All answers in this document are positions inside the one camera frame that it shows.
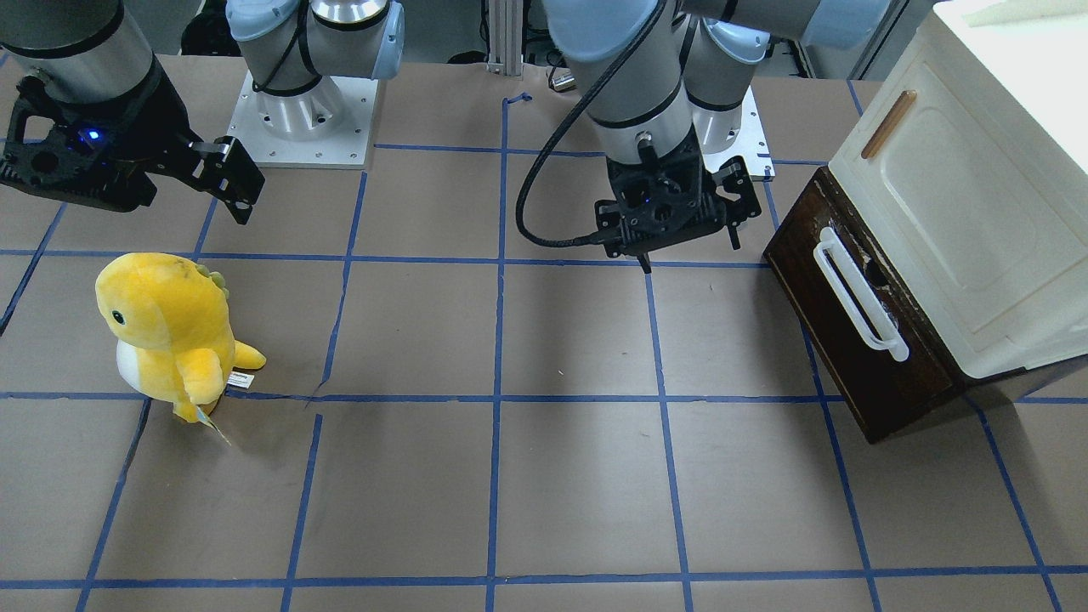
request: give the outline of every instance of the wooden handle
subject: wooden handle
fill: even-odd
[[[891,136],[892,131],[899,126],[899,123],[903,121],[906,111],[911,110],[911,107],[914,106],[914,101],[917,99],[918,93],[915,89],[907,89],[899,95],[899,99],[891,106],[888,115],[880,122],[880,126],[877,127],[877,131],[873,133],[873,137],[869,138],[868,144],[862,149],[862,159],[876,157],[880,152],[885,142]]]

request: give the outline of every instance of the white mounting plate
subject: white mounting plate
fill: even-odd
[[[287,140],[273,134],[264,126],[257,109],[254,77],[248,72],[226,133],[242,140],[249,157],[261,168],[362,170],[370,151],[378,81],[326,78],[332,78],[339,87],[344,106],[350,113],[330,136],[318,140]]]
[[[744,94],[744,101],[741,105],[744,119],[741,121],[741,131],[737,133],[733,144],[724,151],[703,155],[703,166],[715,174],[721,164],[730,158],[744,156],[744,164],[747,166],[749,176],[752,181],[771,181],[775,179],[775,164],[770,162],[770,148],[767,146],[767,136],[763,133],[763,121],[759,119],[759,111],[755,108],[755,96],[749,87]]]

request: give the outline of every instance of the white tag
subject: white tag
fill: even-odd
[[[249,385],[254,382],[254,375],[243,374],[240,371],[232,371],[231,376],[226,378],[226,383],[231,387],[240,387],[243,389],[249,389]]]

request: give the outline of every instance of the plush toy head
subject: plush toy head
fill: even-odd
[[[95,282],[98,311],[120,340],[140,348],[199,346],[227,327],[222,277],[175,255],[129,253]]]

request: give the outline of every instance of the stuffed dinosaur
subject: stuffed dinosaur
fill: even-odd
[[[95,281],[98,311],[118,336],[118,369],[134,389],[203,423],[231,369],[259,369],[265,358],[234,340],[223,277],[184,257],[129,253]]]

